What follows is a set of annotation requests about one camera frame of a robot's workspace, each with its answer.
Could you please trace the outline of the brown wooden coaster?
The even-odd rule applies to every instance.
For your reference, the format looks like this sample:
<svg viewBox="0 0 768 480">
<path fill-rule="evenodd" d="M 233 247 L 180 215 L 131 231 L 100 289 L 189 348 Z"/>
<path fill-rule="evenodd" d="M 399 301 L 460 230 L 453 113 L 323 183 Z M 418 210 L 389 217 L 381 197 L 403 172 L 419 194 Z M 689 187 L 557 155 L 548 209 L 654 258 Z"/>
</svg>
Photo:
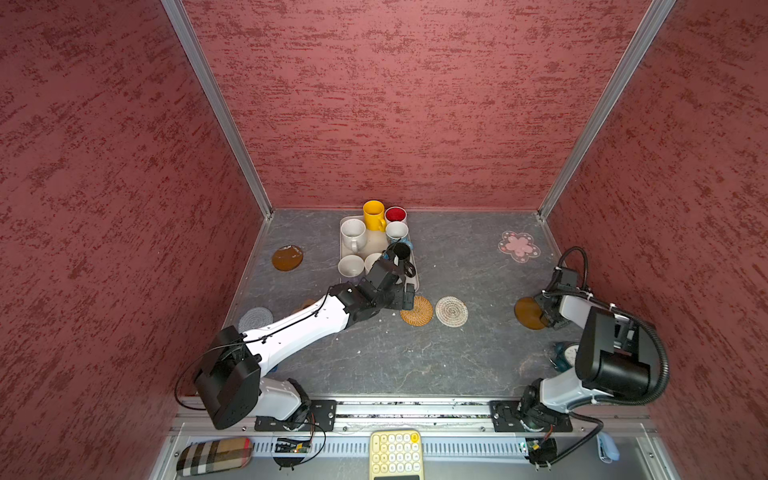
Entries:
<svg viewBox="0 0 768 480">
<path fill-rule="evenodd" d="M 542 330 L 548 327 L 544 312 L 533 297 L 519 299 L 514 305 L 514 314 L 518 322 L 530 330 Z"/>
</svg>

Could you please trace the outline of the woven rattan coaster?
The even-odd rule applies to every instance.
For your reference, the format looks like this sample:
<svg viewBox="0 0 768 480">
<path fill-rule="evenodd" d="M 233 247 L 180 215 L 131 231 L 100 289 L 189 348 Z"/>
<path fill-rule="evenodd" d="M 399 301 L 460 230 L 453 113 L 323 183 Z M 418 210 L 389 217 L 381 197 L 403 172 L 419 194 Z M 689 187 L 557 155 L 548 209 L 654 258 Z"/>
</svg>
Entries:
<svg viewBox="0 0 768 480">
<path fill-rule="evenodd" d="M 422 327 L 433 318 L 434 308 L 429 300 L 422 296 L 415 296 L 411 310 L 401 310 L 400 317 L 408 325 Z"/>
</svg>

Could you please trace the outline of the pink flower coaster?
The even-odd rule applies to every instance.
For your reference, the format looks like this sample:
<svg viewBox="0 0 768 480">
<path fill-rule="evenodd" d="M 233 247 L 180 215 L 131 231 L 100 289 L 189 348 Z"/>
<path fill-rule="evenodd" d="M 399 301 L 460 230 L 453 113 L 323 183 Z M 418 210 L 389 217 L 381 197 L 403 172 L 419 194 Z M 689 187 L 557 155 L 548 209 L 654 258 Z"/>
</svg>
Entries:
<svg viewBox="0 0 768 480">
<path fill-rule="evenodd" d="M 503 232 L 498 249 L 517 263 L 527 263 L 541 255 L 541 249 L 535 244 L 534 238 L 525 232 Z"/>
</svg>

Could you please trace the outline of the white braided coaster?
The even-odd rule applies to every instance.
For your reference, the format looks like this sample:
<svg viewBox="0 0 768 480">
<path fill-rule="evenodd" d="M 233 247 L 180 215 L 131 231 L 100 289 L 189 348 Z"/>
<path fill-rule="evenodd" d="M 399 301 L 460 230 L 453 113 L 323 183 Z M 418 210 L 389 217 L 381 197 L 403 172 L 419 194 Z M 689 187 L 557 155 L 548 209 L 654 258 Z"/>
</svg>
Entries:
<svg viewBox="0 0 768 480">
<path fill-rule="evenodd" d="M 435 305 L 435 314 L 445 326 L 459 328 L 468 321 L 468 308 L 457 297 L 445 296 Z"/>
</svg>

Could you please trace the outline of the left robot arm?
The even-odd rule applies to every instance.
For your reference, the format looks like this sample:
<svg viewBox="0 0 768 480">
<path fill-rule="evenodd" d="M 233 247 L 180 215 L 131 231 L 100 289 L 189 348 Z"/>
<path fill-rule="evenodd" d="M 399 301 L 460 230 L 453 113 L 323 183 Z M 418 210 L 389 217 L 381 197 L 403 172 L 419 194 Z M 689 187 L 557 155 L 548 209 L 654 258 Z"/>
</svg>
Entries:
<svg viewBox="0 0 768 480">
<path fill-rule="evenodd" d="M 408 260 L 382 256 L 356 283 L 332 285 L 309 307 L 259 329 L 217 333 L 193 374 L 213 427 L 224 430 L 248 417 L 267 417 L 297 429 L 307 421 L 311 400 L 293 379 L 267 374 L 314 342 L 339 333 L 382 310 L 411 310 L 416 275 Z"/>
</svg>

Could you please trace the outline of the brown glossy coaster left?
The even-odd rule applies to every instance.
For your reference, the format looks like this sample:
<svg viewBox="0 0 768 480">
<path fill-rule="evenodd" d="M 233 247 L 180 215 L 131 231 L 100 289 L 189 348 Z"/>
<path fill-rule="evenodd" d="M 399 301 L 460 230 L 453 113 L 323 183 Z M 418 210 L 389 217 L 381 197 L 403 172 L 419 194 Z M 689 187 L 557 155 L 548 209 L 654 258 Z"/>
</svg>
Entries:
<svg viewBox="0 0 768 480">
<path fill-rule="evenodd" d="M 296 269 L 304 259 L 303 250 L 296 245 L 285 245 L 278 248 L 271 257 L 273 267 L 279 271 L 288 272 Z"/>
</svg>

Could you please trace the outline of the grey round coaster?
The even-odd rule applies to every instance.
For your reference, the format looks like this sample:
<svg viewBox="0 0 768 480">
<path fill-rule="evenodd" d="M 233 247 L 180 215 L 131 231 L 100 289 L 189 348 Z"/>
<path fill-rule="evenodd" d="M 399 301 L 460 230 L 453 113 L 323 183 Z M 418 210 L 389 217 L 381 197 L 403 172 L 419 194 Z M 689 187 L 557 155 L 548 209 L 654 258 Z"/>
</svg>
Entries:
<svg viewBox="0 0 768 480">
<path fill-rule="evenodd" d="M 249 330 L 261 329 L 271 325 L 274 321 L 273 313 L 265 307 L 255 307 L 244 313 L 237 321 L 237 329 L 243 333 Z"/>
</svg>

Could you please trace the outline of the white mug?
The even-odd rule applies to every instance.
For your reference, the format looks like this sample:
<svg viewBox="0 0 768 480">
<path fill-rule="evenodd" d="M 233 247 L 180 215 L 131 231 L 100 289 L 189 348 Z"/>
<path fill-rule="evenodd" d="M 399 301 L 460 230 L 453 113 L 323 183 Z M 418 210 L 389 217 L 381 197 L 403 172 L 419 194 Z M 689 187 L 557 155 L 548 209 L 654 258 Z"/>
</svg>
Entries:
<svg viewBox="0 0 768 480">
<path fill-rule="evenodd" d="M 342 245 L 350 252 L 357 254 L 367 244 L 367 227 L 363 220 L 349 218 L 340 226 Z"/>
<path fill-rule="evenodd" d="M 377 253 L 372 253 L 365 258 L 364 267 L 365 267 L 366 274 L 368 274 L 372 270 L 374 264 L 381 258 L 381 256 L 382 256 L 382 253 L 377 252 Z"/>
</svg>

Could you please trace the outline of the beige serving tray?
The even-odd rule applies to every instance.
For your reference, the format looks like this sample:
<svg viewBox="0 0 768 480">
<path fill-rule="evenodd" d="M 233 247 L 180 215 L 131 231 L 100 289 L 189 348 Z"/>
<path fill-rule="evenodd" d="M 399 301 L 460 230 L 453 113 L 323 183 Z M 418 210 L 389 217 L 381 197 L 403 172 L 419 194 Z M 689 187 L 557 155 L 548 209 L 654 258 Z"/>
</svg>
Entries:
<svg viewBox="0 0 768 480">
<path fill-rule="evenodd" d="M 352 220 L 352 219 L 363 221 L 363 216 L 362 215 L 357 215 L 357 216 L 350 215 L 350 216 L 346 216 L 346 217 L 341 218 L 341 220 L 339 221 L 339 228 L 340 228 L 340 230 L 341 230 L 341 226 L 347 220 Z M 358 251 L 356 251 L 356 252 L 353 252 L 352 249 L 348 248 L 344 244 L 343 238 L 344 238 L 344 236 L 342 235 L 342 233 L 340 231 L 339 232 L 339 258 L 347 256 L 347 255 L 354 254 L 354 255 L 357 255 L 360 258 L 363 258 L 365 260 L 365 258 L 368 255 L 373 254 L 373 253 L 381 253 L 388 246 L 388 240 L 387 240 L 386 234 L 385 234 L 385 232 L 382 232 L 382 231 L 371 231 L 371 230 L 368 230 L 367 234 L 366 234 L 366 238 L 367 238 L 366 245 L 364 247 L 362 247 L 361 249 L 359 249 Z M 411 249 L 411 255 L 409 257 L 409 261 L 414 265 L 414 267 L 416 267 L 415 250 L 413 248 Z M 408 284 L 413 284 L 414 285 L 414 290 L 416 292 L 419 291 L 420 282 L 419 282 L 418 273 L 416 273 L 416 275 L 414 275 L 414 277 L 407 277 L 406 276 L 406 282 Z"/>
</svg>

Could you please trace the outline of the blue floral mug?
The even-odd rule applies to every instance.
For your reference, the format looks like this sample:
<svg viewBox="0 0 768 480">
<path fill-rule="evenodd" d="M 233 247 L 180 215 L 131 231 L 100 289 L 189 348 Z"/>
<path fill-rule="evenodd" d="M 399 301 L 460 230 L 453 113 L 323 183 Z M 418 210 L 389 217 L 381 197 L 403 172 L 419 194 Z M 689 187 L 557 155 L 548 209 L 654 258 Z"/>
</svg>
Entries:
<svg viewBox="0 0 768 480">
<path fill-rule="evenodd" d="M 386 225 L 385 234 L 389 244 L 403 243 L 413 248 L 409 227 L 405 222 L 393 221 Z"/>
</svg>

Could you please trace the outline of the white mug rear left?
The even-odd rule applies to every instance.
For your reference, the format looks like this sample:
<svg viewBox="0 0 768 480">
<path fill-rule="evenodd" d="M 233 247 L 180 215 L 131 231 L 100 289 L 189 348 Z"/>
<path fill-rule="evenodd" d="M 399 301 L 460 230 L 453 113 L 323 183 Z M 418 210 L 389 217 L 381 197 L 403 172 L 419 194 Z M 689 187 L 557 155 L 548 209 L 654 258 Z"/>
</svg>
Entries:
<svg viewBox="0 0 768 480">
<path fill-rule="evenodd" d="M 357 254 L 367 244 L 367 227 L 363 220 L 349 218 L 340 226 L 342 245 L 350 252 Z"/>
</svg>

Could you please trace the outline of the yellow mug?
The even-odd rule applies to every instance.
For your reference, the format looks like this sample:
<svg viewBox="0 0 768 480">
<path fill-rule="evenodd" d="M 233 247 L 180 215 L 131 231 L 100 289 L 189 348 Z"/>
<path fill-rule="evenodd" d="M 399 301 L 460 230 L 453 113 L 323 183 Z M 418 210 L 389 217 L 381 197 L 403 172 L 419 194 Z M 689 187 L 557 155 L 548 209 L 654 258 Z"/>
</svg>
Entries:
<svg viewBox="0 0 768 480">
<path fill-rule="evenodd" d="M 363 205 L 363 220 L 370 231 L 386 230 L 386 207 L 378 200 L 369 200 Z"/>
</svg>

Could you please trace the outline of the light blue small device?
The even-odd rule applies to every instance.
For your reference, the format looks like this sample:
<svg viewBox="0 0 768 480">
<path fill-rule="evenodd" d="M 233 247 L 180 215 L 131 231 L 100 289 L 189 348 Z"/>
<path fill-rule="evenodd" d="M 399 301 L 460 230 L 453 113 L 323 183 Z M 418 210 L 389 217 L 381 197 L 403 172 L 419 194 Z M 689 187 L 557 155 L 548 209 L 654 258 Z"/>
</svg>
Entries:
<svg viewBox="0 0 768 480">
<path fill-rule="evenodd" d="M 601 462 L 611 464 L 620 460 L 620 451 L 609 434 L 601 432 L 596 439 L 598 458 Z"/>
</svg>

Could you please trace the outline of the yellow keypad calculator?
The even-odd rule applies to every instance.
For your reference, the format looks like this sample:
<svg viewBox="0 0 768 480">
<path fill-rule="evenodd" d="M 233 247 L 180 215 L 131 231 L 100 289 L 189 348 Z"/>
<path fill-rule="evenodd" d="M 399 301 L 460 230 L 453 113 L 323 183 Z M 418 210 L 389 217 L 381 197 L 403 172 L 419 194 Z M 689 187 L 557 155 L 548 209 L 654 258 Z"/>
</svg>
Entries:
<svg viewBox="0 0 768 480">
<path fill-rule="evenodd" d="M 369 441 L 369 479 L 423 480 L 422 437 L 416 430 L 373 432 Z"/>
</svg>

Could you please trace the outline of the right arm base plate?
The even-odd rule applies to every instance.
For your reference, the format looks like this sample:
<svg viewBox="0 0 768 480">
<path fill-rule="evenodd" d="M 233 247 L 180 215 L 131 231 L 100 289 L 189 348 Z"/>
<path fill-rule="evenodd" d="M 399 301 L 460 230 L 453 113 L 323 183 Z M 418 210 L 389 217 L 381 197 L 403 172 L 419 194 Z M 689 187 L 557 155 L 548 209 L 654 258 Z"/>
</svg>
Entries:
<svg viewBox="0 0 768 480">
<path fill-rule="evenodd" d="M 488 403 L 495 432 L 570 433 L 570 417 L 541 404 L 521 407 L 519 400 L 492 400 Z"/>
</svg>

